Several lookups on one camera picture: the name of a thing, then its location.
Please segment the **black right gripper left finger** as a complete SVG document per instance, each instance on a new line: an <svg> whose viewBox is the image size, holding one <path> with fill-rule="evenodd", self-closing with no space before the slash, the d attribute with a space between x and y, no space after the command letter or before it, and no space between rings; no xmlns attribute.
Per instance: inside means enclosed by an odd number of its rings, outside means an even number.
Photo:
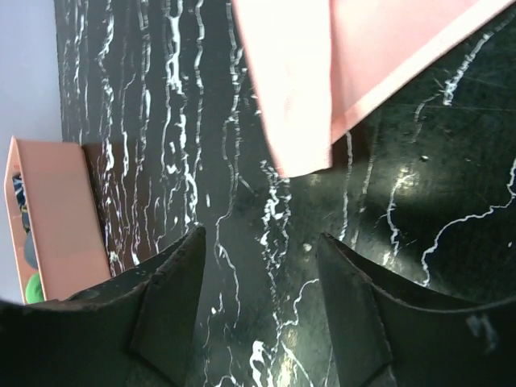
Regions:
<svg viewBox="0 0 516 387"><path fill-rule="evenodd" d="M206 262L195 227L63 301L1 304L4 386L182 386Z"/></svg>

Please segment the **pink satin napkin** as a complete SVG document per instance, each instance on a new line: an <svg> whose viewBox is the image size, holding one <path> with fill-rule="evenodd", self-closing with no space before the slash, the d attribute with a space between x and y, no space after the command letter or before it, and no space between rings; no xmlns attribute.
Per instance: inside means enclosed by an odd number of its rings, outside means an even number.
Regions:
<svg viewBox="0 0 516 387"><path fill-rule="evenodd" d="M282 177L332 166L340 137L506 0L235 1L265 139Z"/></svg>

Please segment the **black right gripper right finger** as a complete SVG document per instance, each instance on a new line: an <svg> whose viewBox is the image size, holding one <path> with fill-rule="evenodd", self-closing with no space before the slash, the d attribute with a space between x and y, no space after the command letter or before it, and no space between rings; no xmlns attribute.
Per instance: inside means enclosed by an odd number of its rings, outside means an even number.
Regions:
<svg viewBox="0 0 516 387"><path fill-rule="evenodd" d="M436 292L328 234L316 258L342 386L514 385L514 298Z"/></svg>

